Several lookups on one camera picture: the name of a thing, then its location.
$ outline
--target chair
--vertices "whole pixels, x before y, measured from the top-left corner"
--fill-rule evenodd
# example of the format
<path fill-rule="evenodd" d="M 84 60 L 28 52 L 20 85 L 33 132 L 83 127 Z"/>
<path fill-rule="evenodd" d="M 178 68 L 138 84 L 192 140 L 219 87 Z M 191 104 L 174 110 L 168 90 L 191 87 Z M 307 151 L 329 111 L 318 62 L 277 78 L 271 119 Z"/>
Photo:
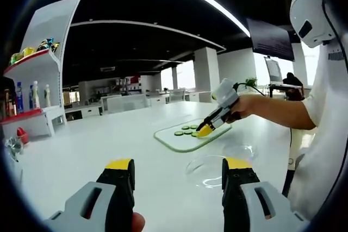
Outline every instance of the chair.
<path fill-rule="evenodd" d="M 169 93 L 169 102 L 182 102 L 185 99 L 185 90 L 173 90 Z"/>
<path fill-rule="evenodd" d="M 146 95 L 129 95 L 108 98 L 107 106 L 109 114 L 149 107 Z"/>

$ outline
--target ceiling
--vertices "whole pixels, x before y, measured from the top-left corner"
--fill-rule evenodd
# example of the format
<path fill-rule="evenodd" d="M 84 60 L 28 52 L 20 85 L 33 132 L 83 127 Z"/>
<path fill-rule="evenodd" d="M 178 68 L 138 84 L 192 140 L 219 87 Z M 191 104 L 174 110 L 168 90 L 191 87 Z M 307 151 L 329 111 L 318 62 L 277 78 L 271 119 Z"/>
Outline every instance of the ceiling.
<path fill-rule="evenodd" d="M 28 2 L 9 53 L 20 48 L 33 12 L 56 1 L 59 0 Z M 216 1 L 245 26 L 249 17 L 291 30 L 291 0 Z M 114 23 L 96 22 L 109 20 Z M 203 0 L 81 0 L 72 22 L 75 26 L 70 28 L 64 54 L 65 86 L 119 75 L 154 74 L 177 64 L 158 60 L 187 61 L 193 58 L 194 50 L 204 46 L 219 52 L 251 47 L 250 38 Z M 292 41 L 298 41 L 293 32 L 290 36 Z M 115 71 L 102 73 L 100 67 L 106 66 L 115 66 Z"/>

